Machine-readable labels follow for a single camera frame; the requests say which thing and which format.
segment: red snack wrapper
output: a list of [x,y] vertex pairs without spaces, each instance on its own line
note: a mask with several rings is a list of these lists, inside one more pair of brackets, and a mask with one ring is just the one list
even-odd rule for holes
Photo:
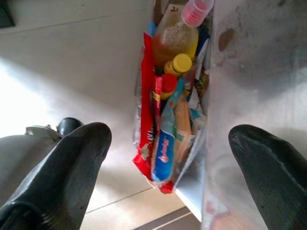
[[160,108],[161,108],[161,93],[162,93],[162,78],[155,76],[154,77],[154,86],[153,86],[153,112],[154,120],[156,124],[156,135],[160,132]]
[[153,153],[153,118],[150,110],[150,94],[153,89],[154,80],[154,58],[151,37],[144,33],[144,57],[141,64],[142,69],[142,106],[141,106],[141,136],[137,148],[138,153],[133,162],[150,181],[151,156]]
[[173,189],[174,189],[174,183],[172,181],[169,181],[160,188],[160,191],[164,194],[170,194],[173,192]]

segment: blue package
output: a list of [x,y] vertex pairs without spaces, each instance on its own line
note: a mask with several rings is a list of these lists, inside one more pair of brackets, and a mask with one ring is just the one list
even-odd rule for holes
[[202,49],[202,46],[208,38],[210,38],[210,35],[208,34],[208,29],[204,25],[201,25],[199,28],[198,44],[195,56],[198,56]]
[[150,37],[153,37],[156,30],[157,30],[157,26],[154,24],[153,21],[150,20],[149,23],[148,23],[148,26],[147,26],[147,32],[146,33]]
[[156,138],[152,160],[152,179],[157,182],[167,182],[172,176],[177,133],[174,108],[183,90],[184,81],[179,79],[176,89],[168,99],[161,115],[161,129]]

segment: gray surface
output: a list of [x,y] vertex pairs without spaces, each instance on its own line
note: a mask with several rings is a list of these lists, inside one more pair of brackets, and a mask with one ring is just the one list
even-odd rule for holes
[[[208,111],[210,189],[231,213],[266,229],[228,143],[239,124],[261,127],[307,157],[307,47],[303,0],[215,1]],[[220,35],[235,33],[224,51]]]
[[136,230],[198,230],[201,224],[187,207],[145,224]]

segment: yellow bottle cap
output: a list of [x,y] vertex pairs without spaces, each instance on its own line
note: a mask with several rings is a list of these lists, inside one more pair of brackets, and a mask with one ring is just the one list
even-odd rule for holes
[[177,72],[184,73],[192,67],[192,60],[187,54],[178,54],[173,60],[173,66]]

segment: cooking oil bottle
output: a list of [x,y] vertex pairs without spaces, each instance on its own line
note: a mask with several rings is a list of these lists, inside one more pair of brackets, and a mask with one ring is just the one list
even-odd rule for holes
[[194,58],[198,43],[198,26],[213,7],[213,0],[189,0],[182,11],[164,15],[153,36],[155,65],[163,67],[178,54]]

